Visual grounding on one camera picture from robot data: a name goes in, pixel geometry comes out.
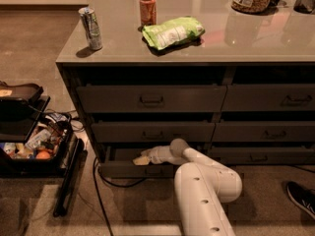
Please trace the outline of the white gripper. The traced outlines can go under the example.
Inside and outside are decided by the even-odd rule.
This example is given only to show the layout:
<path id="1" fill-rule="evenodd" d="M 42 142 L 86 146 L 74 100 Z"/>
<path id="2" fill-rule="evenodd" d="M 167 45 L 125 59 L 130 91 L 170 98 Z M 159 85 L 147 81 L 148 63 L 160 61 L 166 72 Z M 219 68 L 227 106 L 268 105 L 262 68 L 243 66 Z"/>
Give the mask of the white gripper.
<path id="1" fill-rule="evenodd" d="M 140 155 L 133 159 L 133 163 L 137 166 L 153 164 L 162 164 L 165 162 L 176 165 L 178 160 L 171 153 L 169 146 L 153 147 L 150 151 L 144 150 Z"/>

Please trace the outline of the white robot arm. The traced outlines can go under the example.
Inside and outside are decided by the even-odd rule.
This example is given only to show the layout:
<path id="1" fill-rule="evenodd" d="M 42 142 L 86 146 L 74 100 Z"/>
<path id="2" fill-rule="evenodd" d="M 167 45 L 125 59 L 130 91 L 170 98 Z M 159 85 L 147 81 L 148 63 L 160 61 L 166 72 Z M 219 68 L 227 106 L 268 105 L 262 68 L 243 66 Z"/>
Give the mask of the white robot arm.
<path id="1" fill-rule="evenodd" d="M 174 191 L 185 236 L 235 236 L 221 204 L 237 200 L 240 176 L 229 167 L 174 139 L 169 146 L 146 149 L 133 159 L 137 166 L 178 165 Z"/>

